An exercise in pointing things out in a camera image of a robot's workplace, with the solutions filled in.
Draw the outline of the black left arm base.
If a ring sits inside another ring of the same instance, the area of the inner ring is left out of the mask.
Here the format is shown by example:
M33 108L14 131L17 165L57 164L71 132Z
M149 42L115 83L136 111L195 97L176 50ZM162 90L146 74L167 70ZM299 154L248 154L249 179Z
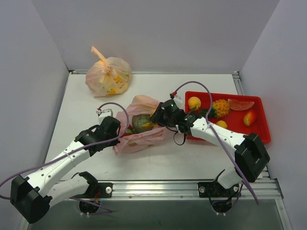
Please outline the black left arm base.
M76 198L89 198L88 202L79 201L78 211L81 215L92 216L112 213L109 208L101 207L101 198L111 198L113 192L113 183L111 182L98 182L98 180L89 172L75 173L71 178L75 176L81 176L86 179L89 187L82 195L77 195Z

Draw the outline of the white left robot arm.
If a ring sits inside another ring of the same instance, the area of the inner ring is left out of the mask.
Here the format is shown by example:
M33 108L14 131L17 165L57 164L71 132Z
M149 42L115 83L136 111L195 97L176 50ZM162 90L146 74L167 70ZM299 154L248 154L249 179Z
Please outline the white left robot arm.
M33 224L55 204L73 196L93 197L99 191L98 181L89 172L80 172L72 179L59 180L82 161L95 153L119 143L120 122L111 116L100 119L98 125L83 130L70 145L37 171L11 183L10 203Z

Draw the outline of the orange toy pineapple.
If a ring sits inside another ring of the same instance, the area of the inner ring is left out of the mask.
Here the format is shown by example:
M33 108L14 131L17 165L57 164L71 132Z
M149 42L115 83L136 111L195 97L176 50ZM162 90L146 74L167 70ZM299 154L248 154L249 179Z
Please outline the orange toy pineapple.
M200 108L196 112L205 117L208 113L208 108ZM212 104L212 109L208 113L208 118L222 118L230 113L230 106L225 99L216 100Z

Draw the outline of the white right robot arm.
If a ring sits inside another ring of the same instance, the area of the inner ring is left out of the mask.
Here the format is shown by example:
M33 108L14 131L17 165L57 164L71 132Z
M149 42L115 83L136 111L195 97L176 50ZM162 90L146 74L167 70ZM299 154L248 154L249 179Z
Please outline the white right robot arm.
M218 196L224 196L230 187L240 182L246 186L255 182L270 161L257 134L236 133L194 112L186 114L172 99L159 103L151 121L162 127L173 127L179 133L206 140L225 150L234 167L225 170L213 183L213 191Z

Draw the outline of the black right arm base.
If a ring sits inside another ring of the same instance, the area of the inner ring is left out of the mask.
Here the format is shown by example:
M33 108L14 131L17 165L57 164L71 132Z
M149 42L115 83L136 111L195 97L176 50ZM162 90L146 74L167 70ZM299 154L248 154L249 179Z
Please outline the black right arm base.
M217 216L226 216L241 197L243 184L235 184L228 189L223 188L218 179L224 172L210 182L198 182L198 194L200 198L208 198L213 211Z

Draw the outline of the yellow fruit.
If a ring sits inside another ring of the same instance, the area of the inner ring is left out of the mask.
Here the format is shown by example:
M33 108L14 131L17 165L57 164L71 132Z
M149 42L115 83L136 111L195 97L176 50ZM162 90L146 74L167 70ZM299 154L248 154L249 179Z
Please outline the yellow fruit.
M155 125L155 123L149 122L149 123L142 125L142 128L152 128L152 127L154 127L154 125Z

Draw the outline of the red toy dragon fruit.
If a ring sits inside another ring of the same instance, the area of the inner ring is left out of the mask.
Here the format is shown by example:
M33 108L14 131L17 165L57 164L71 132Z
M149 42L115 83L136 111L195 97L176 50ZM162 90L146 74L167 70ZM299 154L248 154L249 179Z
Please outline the red toy dragon fruit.
M131 125L129 125L129 127L126 130L126 134L130 135L130 134L134 134L134 133L135 133L134 128Z

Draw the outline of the pink plastic bag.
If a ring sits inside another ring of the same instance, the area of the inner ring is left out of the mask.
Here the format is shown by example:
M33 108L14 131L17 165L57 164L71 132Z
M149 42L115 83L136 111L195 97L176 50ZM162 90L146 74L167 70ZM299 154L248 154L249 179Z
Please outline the pink plastic bag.
M137 95L133 98L131 104L125 112L118 112L116 119L121 122L120 134L123 136L119 139L120 143L113 147L116 155L121 153L133 153L148 147L156 146L163 143L169 136L170 131L155 124L152 130L143 133L126 134L129 125L132 126L132 117L140 114L150 114L156 111L159 102L146 95Z

